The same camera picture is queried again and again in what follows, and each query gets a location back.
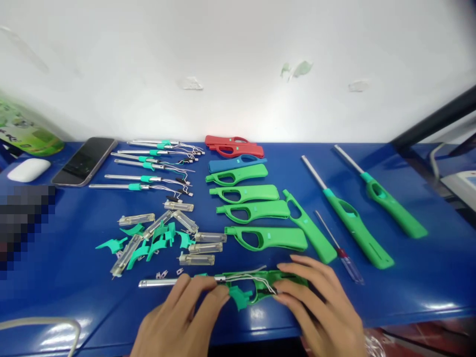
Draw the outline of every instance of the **red lighter handle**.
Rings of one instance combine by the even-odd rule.
[[[214,145],[210,149],[216,150],[221,156],[226,158],[235,158],[243,154],[253,155],[260,159],[264,158],[263,148],[258,145]]]
[[[231,145],[231,144],[237,144],[237,145],[256,145],[256,143],[250,143],[248,140],[245,138],[239,137],[239,136],[233,136],[233,137],[221,137],[221,136],[211,136],[207,135],[205,137],[205,145],[210,146],[210,145]]]

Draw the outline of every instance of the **blue lighter handle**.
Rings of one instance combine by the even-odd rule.
[[[257,164],[264,164],[268,162],[267,159],[259,159],[256,156],[243,154],[233,159],[228,160],[212,160],[208,163],[208,170],[211,174],[216,174],[222,171],[228,171],[233,169],[239,169],[242,167],[257,165]]]

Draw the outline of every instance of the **hand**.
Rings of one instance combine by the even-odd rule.
[[[367,356],[362,320],[332,268],[309,257],[291,259],[294,263],[278,264],[278,269],[307,279],[326,299],[324,303],[306,286],[287,279],[274,283],[282,292],[275,299],[294,314],[312,352],[317,357]]]
[[[210,291],[195,312],[200,294]],[[167,300],[144,317],[130,357],[201,357],[208,355],[213,327],[228,288],[212,277],[180,275]]]

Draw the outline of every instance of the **green plastic part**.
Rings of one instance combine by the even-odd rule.
[[[142,187],[140,186],[140,183],[130,183],[129,184],[129,190],[131,190],[131,191],[140,191],[140,190],[142,190]]]
[[[232,212],[236,210],[245,211],[248,214],[248,219],[243,220],[235,217]],[[248,224],[258,218],[286,219],[291,214],[288,205],[283,200],[225,205],[217,207],[217,213],[225,213],[232,221],[240,224]]]
[[[137,248],[130,258],[129,264],[127,265],[127,270],[131,270],[134,266],[134,263],[139,257],[149,255],[150,246],[147,245],[147,241],[142,242],[142,246]]]
[[[101,245],[98,245],[96,249],[108,247],[111,250],[112,254],[116,254],[118,251],[124,248],[123,243],[128,239],[129,237],[125,237],[121,240],[111,239],[111,240],[108,240],[107,242],[102,243]]]
[[[160,237],[158,241],[155,243],[152,243],[150,246],[150,250],[147,253],[147,259],[145,261],[150,261],[152,259],[152,255],[159,250],[159,249],[164,249],[167,247],[167,241],[164,239],[164,237]]]
[[[238,182],[241,182],[246,179],[255,179],[255,178],[266,177],[266,176],[268,176],[268,170],[266,169],[266,166],[264,166],[263,164],[258,164],[258,165],[247,166],[244,168],[227,170],[227,171],[222,171],[220,173],[211,174],[205,178],[205,181],[207,182],[213,181],[219,184],[220,186],[234,186]],[[233,182],[222,181],[222,179],[227,177],[231,177],[233,179]]]
[[[258,246],[254,247],[244,241],[243,233],[254,233],[258,236]],[[244,248],[251,251],[262,251],[269,247],[281,247],[297,251],[307,249],[304,232],[299,228],[269,227],[225,227],[225,234],[235,236]]]
[[[162,140],[161,143],[157,144],[157,149],[164,150],[166,146],[170,146],[171,143],[168,140]]]
[[[294,196],[290,194],[288,190],[284,190],[283,194],[286,198],[286,202],[292,202],[301,213],[299,218],[293,218],[290,216],[291,221],[296,223],[296,225],[304,231],[307,238],[311,242],[311,245],[316,250],[317,255],[319,255],[321,262],[324,264],[329,264],[331,261],[337,258],[337,251],[329,243],[319,228],[314,224],[312,219],[302,209],[301,205],[296,201]]]
[[[141,176],[140,177],[140,180],[142,182],[148,182],[148,183],[151,183],[152,181],[150,181],[150,179],[154,179],[156,178],[157,176]]]
[[[232,201],[225,197],[225,193],[239,193],[238,201]],[[255,199],[278,200],[279,192],[274,185],[256,185],[239,187],[218,187],[211,188],[210,194],[217,194],[222,200],[228,203],[244,203]]]
[[[188,247],[191,244],[195,244],[195,241],[191,240],[190,236],[187,233],[184,233],[184,232],[177,232],[177,233],[181,238],[181,242],[180,242],[180,248],[181,249],[188,249]]]
[[[246,309],[248,307],[249,299],[253,296],[252,291],[244,292],[237,286],[232,286],[229,294],[237,304],[238,311]]]
[[[165,232],[165,240],[169,242],[170,246],[174,244],[174,236],[172,235],[172,232]]]
[[[140,162],[146,162],[147,159],[153,159],[151,156],[139,156],[139,161]]]
[[[370,198],[385,208],[409,237],[419,239],[428,235],[428,231],[425,227],[372,176],[368,173],[363,173],[360,177],[367,183],[367,194]]]
[[[176,233],[176,231],[175,231],[175,222],[169,223],[169,225],[167,227],[169,229],[170,234],[172,235],[172,238],[175,237],[175,233]]]
[[[232,275],[237,275],[237,274],[242,274],[242,272],[235,272],[235,273],[223,273],[222,276],[225,277],[230,277]],[[257,277],[257,278],[262,278],[266,279],[271,286],[278,281],[282,279],[289,279],[292,282],[295,282],[297,284],[301,284],[304,286],[307,285],[307,280],[304,278],[301,278],[300,276],[294,275],[294,274],[289,274],[289,273],[283,273],[281,270],[260,270],[258,272],[250,273],[250,275]],[[268,288],[266,285],[258,280],[253,280],[254,281],[254,286],[256,288],[256,293],[254,294],[254,298],[250,301],[247,302],[247,305],[254,305],[257,302],[263,300],[264,298],[268,298],[271,295],[273,295],[271,292],[269,292]],[[225,282],[225,284],[230,288],[235,286],[233,284],[236,284],[235,282]]]
[[[378,269],[393,266],[395,262],[367,230],[357,210],[346,201],[337,198],[331,189],[325,189],[323,192],[372,264]]]
[[[142,167],[145,168],[145,169],[155,171],[155,168],[152,167],[152,163],[143,163]]]
[[[125,230],[120,228],[120,230],[126,233],[128,236],[133,236],[135,234],[142,235],[142,232],[144,231],[144,226],[139,223],[139,224],[136,224],[131,229]]]

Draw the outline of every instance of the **green bottle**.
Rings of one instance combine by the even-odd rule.
[[[61,151],[64,142],[23,116],[12,103],[0,98],[0,139],[35,156]]]

